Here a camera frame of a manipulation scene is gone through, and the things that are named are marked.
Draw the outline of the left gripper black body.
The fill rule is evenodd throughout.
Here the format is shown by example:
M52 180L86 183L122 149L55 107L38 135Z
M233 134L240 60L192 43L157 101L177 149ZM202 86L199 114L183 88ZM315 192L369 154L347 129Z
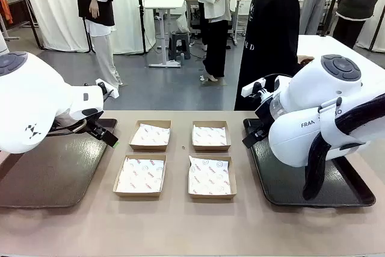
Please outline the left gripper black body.
M88 120L86 124L86 133L94 138L106 138L108 131L100 125L97 121Z

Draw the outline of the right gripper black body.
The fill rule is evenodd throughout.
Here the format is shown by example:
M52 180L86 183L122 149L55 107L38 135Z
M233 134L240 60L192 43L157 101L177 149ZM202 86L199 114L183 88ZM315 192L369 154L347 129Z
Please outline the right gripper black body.
M255 114L258 116L260 124L258 125L258 129L263 131L264 133L268 133L271 125L273 124L273 117L270 112L270 105L260 105Z

